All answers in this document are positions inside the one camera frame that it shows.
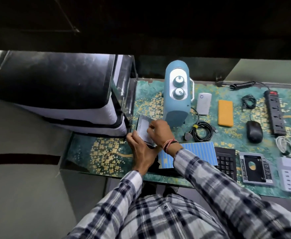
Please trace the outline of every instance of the keyboard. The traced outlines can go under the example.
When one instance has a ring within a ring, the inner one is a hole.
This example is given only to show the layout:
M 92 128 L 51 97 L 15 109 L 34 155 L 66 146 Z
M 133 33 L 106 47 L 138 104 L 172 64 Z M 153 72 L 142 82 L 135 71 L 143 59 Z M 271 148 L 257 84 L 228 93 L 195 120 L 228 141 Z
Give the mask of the keyboard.
M 215 167 L 237 182 L 235 149 L 219 147 L 214 148 L 218 163 Z

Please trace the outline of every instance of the plaid shirt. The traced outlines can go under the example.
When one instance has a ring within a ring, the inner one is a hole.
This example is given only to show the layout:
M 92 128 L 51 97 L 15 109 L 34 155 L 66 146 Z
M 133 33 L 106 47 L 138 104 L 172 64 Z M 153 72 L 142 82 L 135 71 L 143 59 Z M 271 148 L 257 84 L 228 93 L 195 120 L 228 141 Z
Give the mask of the plaid shirt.
M 291 212 L 239 186 L 188 150 L 175 169 L 202 195 L 222 225 L 179 195 L 139 198 L 142 177 L 131 171 L 67 238 L 291 238 Z

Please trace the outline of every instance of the knob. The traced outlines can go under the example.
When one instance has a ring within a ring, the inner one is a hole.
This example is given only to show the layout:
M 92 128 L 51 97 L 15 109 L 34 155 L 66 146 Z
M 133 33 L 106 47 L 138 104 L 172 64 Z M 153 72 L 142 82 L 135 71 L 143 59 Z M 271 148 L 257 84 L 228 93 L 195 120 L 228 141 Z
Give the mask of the knob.
M 182 87 L 184 85 L 184 78 L 182 76 L 177 76 L 173 80 L 173 85 L 175 87 Z
M 182 88 L 176 88 L 173 91 L 173 97 L 177 100 L 181 100 L 185 96 L 185 92 Z

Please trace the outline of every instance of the shirt sleeve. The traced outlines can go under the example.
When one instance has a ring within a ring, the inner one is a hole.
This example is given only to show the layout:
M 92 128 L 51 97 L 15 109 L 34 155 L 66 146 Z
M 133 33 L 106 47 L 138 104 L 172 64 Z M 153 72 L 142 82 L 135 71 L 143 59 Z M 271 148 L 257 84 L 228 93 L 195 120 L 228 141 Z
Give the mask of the shirt sleeve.
M 263 201 L 226 174 L 181 149 L 174 168 L 211 206 L 230 238 L 291 238 L 291 212 Z
M 129 206 L 139 197 L 141 189 L 140 173 L 128 172 L 118 186 L 100 200 L 66 238 L 115 238 L 127 216 Z

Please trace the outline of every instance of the yellow case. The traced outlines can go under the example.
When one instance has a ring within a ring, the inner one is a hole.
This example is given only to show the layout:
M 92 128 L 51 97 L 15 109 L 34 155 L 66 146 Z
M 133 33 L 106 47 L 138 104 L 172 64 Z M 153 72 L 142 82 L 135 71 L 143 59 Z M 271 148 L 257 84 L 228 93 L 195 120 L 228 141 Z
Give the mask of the yellow case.
M 218 124 L 221 126 L 233 126 L 233 102 L 218 101 Z

